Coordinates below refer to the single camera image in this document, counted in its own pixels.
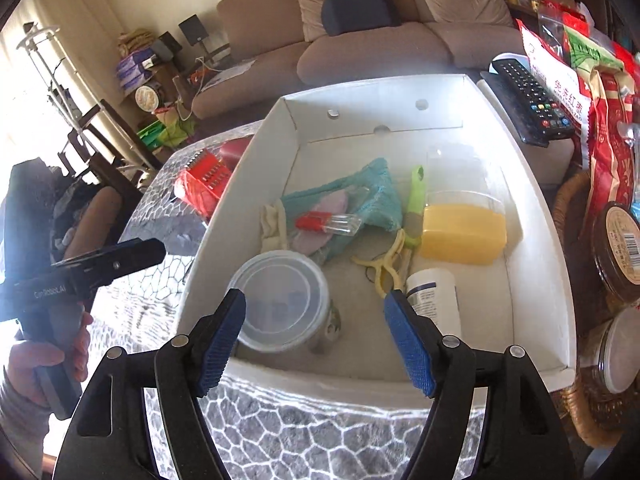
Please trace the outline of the person's left hand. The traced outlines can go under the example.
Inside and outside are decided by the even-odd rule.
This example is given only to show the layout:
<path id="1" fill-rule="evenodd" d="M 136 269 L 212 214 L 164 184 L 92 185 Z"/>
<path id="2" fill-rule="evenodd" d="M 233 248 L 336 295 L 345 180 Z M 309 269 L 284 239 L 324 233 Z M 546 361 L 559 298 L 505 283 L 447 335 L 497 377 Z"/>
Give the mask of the person's left hand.
<path id="1" fill-rule="evenodd" d="M 93 323 L 93 317 L 88 313 L 82 314 L 81 326 L 73 343 L 70 356 L 73 361 L 74 377 L 78 382 L 84 382 L 88 377 L 88 359 L 90 333 L 88 326 Z M 44 396 L 36 375 L 38 367 L 51 367 L 62 364 L 65 353 L 48 342 L 23 340 L 14 344 L 9 353 L 6 366 L 6 377 L 14 390 L 32 401 L 40 408 L 50 408 Z"/>

